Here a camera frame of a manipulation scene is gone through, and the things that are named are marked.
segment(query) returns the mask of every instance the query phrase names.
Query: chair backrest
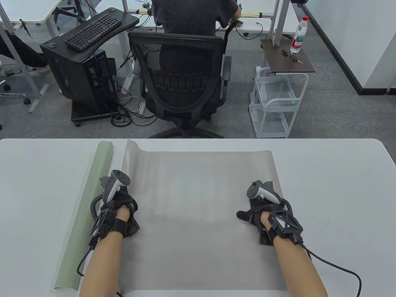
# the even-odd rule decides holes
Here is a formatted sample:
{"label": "chair backrest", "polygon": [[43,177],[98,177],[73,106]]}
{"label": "chair backrest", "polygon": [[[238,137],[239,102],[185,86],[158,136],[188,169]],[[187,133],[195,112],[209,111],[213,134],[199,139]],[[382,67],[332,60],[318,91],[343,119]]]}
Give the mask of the chair backrest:
{"label": "chair backrest", "polygon": [[221,37],[130,31],[129,42],[148,91],[146,105],[153,101],[159,118],[197,122],[208,101],[220,100]]}

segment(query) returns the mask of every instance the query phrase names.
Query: forearm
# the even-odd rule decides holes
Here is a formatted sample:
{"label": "forearm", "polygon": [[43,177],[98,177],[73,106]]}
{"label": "forearm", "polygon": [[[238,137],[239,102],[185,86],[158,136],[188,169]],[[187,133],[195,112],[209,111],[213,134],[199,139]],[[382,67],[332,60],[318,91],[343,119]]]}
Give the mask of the forearm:
{"label": "forearm", "polygon": [[[262,214],[261,221],[267,230],[271,227],[268,213]],[[274,247],[291,297],[328,296],[314,264],[301,246],[277,236]]]}
{"label": "forearm", "polygon": [[120,275],[122,234],[110,232],[95,248],[83,278],[80,297],[114,297]]}

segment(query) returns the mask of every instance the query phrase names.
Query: keyboard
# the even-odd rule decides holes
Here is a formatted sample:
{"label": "keyboard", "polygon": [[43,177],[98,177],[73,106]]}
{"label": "keyboard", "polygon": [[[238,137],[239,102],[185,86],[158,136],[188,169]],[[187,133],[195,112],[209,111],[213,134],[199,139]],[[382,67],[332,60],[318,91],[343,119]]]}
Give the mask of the keyboard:
{"label": "keyboard", "polygon": [[65,44],[77,51],[84,51],[121,23],[120,20],[106,13],[96,20],[81,24],[84,27],[68,37]]}

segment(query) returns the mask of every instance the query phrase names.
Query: gray fabric sheet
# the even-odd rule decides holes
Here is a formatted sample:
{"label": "gray fabric sheet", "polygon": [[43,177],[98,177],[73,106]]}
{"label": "gray fabric sheet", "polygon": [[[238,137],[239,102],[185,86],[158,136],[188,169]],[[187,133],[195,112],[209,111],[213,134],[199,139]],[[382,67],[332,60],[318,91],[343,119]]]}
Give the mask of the gray fabric sheet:
{"label": "gray fabric sheet", "polygon": [[286,290],[274,248],[236,218],[255,180],[282,196],[270,151],[145,152],[128,141],[122,171],[141,229],[123,243],[121,292]]}

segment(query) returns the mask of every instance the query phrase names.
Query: plastic bottle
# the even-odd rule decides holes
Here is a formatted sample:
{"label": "plastic bottle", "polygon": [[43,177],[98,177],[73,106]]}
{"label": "plastic bottle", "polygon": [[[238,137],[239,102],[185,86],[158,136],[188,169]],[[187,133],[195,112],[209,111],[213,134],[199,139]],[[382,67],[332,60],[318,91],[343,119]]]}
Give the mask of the plastic bottle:
{"label": "plastic bottle", "polygon": [[304,36],[307,33],[308,28],[308,17],[305,15],[303,20],[298,24],[296,34],[294,35],[293,42],[290,46],[291,55],[297,55],[303,44]]}

